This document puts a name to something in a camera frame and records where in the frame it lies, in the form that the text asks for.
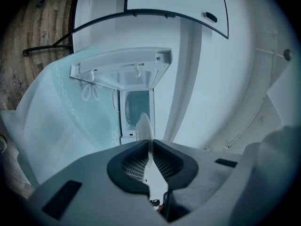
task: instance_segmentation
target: open cabinet door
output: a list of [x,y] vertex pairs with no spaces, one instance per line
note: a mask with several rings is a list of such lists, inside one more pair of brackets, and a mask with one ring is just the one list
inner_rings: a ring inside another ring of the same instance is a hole
[[111,89],[153,89],[171,62],[170,48],[129,48],[72,65],[70,76]]

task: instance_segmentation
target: wooden floor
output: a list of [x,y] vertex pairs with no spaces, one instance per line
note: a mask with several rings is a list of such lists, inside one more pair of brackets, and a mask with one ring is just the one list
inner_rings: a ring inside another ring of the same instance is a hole
[[[39,0],[30,0],[12,18],[0,38],[0,111],[15,110],[33,80],[49,63],[69,55],[68,49],[47,49],[22,56],[22,50],[51,45],[68,32],[72,0],[46,0],[37,8]],[[15,192],[28,197],[32,187],[16,161],[18,151],[9,140],[0,121],[0,135],[7,137],[8,149],[3,154],[8,185]]]

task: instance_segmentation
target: black handle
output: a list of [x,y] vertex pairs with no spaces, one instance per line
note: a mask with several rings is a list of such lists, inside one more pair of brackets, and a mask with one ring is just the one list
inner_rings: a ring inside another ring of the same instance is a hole
[[212,13],[205,13],[205,17],[209,18],[212,22],[216,23],[217,22],[217,17],[214,16]]

